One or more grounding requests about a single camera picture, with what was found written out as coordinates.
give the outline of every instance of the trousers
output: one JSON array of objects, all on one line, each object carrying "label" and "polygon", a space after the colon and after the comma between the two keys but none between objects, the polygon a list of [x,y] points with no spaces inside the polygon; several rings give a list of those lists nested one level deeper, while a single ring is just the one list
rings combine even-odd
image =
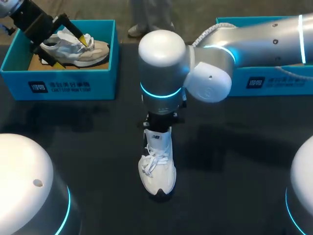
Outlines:
[{"label": "trousers", "polygon": [[174,31],[171,21],[172,0],[130,0],[134,23],[141,30]]}]

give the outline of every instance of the shoe tongue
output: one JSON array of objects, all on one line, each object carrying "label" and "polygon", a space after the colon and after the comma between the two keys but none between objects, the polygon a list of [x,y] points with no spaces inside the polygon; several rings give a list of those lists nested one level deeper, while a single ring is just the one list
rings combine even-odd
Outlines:
[{"label": "shoe tongue", "polygon": [[155,131],[145,131],[148,145],[154,149],[165,149],[169,143],[170,132],[160,133]]},{"label": "shoe tongue", "polygon": [[80,43],[80,41],[75,38],[75,36],[67,28],[64,28],[62,31],[58,31],[58,37],[72,44]]}]

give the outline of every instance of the shoe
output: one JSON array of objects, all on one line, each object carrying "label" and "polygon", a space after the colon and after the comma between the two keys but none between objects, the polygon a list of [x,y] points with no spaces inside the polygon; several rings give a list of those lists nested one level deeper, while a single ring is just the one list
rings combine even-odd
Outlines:
[{"label": "shoe", "polygon": [[128,30],[128,36],[130,38],[139,38],[147,33],[146,28],[140,28],[139,25],[135,25]]},{"label": "shoe", "polygon": [[[84,36],[88,47],[84,46],[67,28],[64,28],[40,46],[65,66],[87,68],[107,62],[110,53],[109,44],[96,41],[89,34]],[[42,60],[42,64],[47,65],[47,62]]]},{"label": "shoe", "polygon": [[138,163],[139,175],[146,190],[157,197],[171,193],[176,181],[173,162],[172,128],[166,133],[144,130],[144,154]]}]

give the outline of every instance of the blue cardboard box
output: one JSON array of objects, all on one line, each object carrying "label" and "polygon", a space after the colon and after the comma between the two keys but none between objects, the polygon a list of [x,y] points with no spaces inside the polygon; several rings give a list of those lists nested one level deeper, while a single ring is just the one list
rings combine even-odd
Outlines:
[{"label": "blue cardboard box", "polygon": [[[230,23],[237,27],[276,21],[287,17],[223,17],[217,23]],[[313,76],[313,66],[283,66],[300,76]],[[236,69],[229,96],[312,95],[313,79],[298,79],[274,67],[248,67]]]},{"label": "blue cardboard box", "polygon": [[114,20],[72,21],[84,34],[109,43],[105,70],[28,71],[33,54],[19,30],[1,67],[1,75],[16,100],[112,100],[118,69],[118,39]]}]

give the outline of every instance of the white cable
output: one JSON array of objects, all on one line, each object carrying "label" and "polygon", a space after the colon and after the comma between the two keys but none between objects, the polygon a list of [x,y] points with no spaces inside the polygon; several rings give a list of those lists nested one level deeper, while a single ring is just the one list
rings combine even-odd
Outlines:
[{"label": "white cable", "polygon": [[303,80],[313,80],[313,77],[310,77],[310,76],[301,76],[301,75],[298,75],[296,73],[293,73],[293,72],[289,72],[285,69],[283,69],[282,67],[275,67],[277,70],[279,70],[280,72],[283,72],[287,75],[289,75],[290,77],[294,77],[294,78],[299,78],[299,79],[303,79]]},{"label": "white cable", "polygon": [[192,44],[193,47],[196,47],[207,35],[213,33],[215,30],[218,28],[236,28],[231,23],[217,23],[214,26],[209,27],[206,31],[204,31],[197,39],[196,41]]}]

